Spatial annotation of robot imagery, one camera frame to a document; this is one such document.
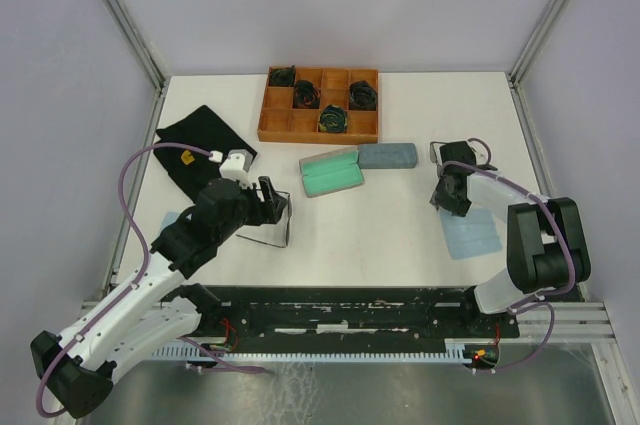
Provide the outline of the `grey glasses case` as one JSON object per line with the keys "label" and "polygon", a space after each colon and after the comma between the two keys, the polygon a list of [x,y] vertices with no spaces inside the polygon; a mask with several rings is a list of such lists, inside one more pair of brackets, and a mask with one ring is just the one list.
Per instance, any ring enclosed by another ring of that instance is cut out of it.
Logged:
{"label": "grey glasses case", "polygon": [[362,186],[359,149],[350,146],[299,160],[302,185],[308,198]]}

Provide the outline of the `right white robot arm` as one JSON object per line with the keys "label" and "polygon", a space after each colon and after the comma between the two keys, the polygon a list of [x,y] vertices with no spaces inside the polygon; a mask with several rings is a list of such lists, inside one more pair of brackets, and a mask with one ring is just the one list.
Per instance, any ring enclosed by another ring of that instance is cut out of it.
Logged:
{"label": "right white robot arm", "polygon": [[577,203],[526,190],[491,164],[481,163],[473,143],[480,139],[429,145],[437,167],[430,203],[444,216],[472,230],[469,217],[486,212],[488,220],[506,226],[506,265],[472,288],[475,302],[458,313],[467,334],[481,336],[495,324],[495,314],[516,314],[545,298],[570,292],[591,276],[591,260]]}

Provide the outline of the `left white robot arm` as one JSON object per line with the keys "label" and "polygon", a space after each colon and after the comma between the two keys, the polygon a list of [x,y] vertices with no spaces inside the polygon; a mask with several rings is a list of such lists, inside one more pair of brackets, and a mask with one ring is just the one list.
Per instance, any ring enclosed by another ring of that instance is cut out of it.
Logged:
{"label": "left white robot arm", "polygon": [[215,332],[221,323],[219,300],[186,280],[240,228],[276,225],[290,215],[289,193],[275,190],[267,176],[248,187],[224,178],[211,181],[195,204],[144,248],[142,264],[90,312],[59,333],[34,337],[36,397],[50,391],[62,413],[85,417],[164,343]]}

